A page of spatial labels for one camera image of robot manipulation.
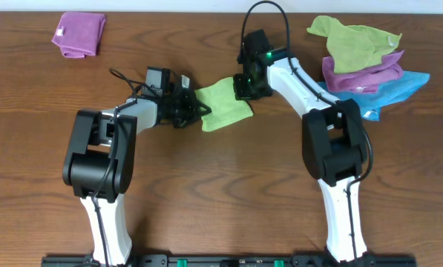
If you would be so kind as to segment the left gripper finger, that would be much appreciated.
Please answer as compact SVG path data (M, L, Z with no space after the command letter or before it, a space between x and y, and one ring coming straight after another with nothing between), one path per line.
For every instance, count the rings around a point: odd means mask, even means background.
M194 97L191 101L193 114L210 114L211 108L201 102L197 97Z
M188 112L185 115L185 118L184 118L184 121L183 121L183 127L185 128L185 127L187 127L189 125L194 124L195 122L198 122L205 115L206 115L205 111L202 111L202 112Z

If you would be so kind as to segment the light green cloth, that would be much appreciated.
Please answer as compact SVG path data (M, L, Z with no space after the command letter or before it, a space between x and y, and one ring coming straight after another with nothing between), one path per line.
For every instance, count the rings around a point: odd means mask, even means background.
M219 130L254 115L246 101L236 100L232 77L221 79L195 93L198 100L211 108L211 113L202 116L204 132Z

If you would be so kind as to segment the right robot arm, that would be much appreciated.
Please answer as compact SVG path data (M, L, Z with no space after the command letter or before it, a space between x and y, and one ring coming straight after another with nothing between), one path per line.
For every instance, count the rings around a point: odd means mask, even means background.
M317 180L327 219L326 249L339 265L362 266L367 246L361 230L359 183L371 147L359 106L325 91L286 48L275 49L263 30L242 36L234 75L238 100L278 92L301 118L302 157Z

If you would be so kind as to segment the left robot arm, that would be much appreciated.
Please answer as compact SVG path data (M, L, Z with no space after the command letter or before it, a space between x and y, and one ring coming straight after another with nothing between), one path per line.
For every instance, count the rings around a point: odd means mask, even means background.
M184 128L209 113L211 108L183 85L166 90L137 85L121 105L77 112L62 178L90 220L94 251L87 266L126 266L131 261L124 201L137 135L163 120Z

